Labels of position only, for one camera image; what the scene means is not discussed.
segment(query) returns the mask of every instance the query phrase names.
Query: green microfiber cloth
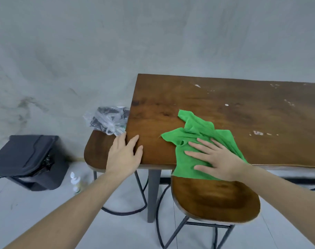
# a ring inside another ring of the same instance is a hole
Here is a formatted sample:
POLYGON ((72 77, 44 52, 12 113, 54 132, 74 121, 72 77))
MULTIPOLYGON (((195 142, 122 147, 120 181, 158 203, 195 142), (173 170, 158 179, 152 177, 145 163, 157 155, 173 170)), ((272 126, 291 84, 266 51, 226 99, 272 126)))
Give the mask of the green microfiber cloth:
POLYGON ((238 149, 230 130, 216 130, 212 122, 204 121, 203 119, 195 116, 190 111, 179 110, 178 117, 185 121, 184 128, 177 128, 161 135, 164 140, 170 141, 176 145, 177 165, 174 173, 172 174, 173 176, 219 180, 218 178, 193 168, 195 165, 205 165, 212 167, 211 164, 195 159, 184 153, 186 150, 200 152, 188 144, 189 141, 201 144, 197 141, 197 138, 209 141, 211 143, 213 142, 210 140, 210 138, 213 138, 224 145, 232 153, 247 162, 241 151, 238 149))

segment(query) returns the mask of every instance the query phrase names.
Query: person's left hand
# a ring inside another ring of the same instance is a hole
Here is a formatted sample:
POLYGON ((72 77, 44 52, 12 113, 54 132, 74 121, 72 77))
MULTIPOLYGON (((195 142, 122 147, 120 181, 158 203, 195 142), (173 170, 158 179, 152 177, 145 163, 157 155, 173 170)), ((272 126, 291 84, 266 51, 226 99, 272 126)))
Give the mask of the person's left hand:
POLYGON ((106 167, 106 173, 113 174, 121 180, 125 180, 135 172, 143 156, 143 146, 138 147, 135 155, 133 154, 139 135, 133 137, 127 145, 125 144, 125 137, 126 132, 115 138, 109 150, 106 167))

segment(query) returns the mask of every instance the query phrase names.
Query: black trash bin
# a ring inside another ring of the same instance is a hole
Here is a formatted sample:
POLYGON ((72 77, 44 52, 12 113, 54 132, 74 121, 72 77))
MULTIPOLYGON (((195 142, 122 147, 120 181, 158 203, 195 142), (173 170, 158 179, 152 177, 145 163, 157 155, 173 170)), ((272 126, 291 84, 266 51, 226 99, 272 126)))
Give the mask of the black trash bin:
POLYGON ((58 188, 69 168, 56 135, 11 135, 0 150, 0 178, 31 191, 58 188))

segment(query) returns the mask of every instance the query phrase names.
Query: white bottle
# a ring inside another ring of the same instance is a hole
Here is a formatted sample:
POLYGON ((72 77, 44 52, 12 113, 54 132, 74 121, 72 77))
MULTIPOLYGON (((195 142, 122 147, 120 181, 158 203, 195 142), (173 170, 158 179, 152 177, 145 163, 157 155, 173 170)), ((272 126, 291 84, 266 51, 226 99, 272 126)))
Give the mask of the white bottle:
POLYGON ((73 191, 75 193, 79 193, 81 191, 81 181, 80 181, 81 178, 76 177, 73 172, 71 172, 70 177, 71 177, 71 184, 73 185, 73 191))

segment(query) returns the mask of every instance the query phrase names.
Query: hand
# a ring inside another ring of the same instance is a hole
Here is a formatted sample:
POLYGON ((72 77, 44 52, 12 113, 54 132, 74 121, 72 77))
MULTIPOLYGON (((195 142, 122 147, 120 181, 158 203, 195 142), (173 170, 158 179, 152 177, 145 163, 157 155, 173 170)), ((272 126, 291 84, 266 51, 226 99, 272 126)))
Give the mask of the hand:
POLYGON ((133 154, 139 135, 133 137, 127 145, 125 137, 126 133, 123 133, 115 138, 109 150, 106 167, 106 173, 116 175, 121 180, 125 180, 135 172, 143 156, 143 146, 138 147, 135 155, 133 154))
POLYGON ((247 168, 251 167, 250 164, 245 163, 238 156, 230 152, 225 146, 213 139, 211 139, 211 141, 216 145, 199 138, 197 138, 197 141, 201 142, 204 146, 193 142, 189 142, 189 145, 203 153, 185 151, 185 154, 209 162, 213 167, 196 165, 194 166, 195 170, 202 171, 221 180, 239 181, 241 174, 247 168))

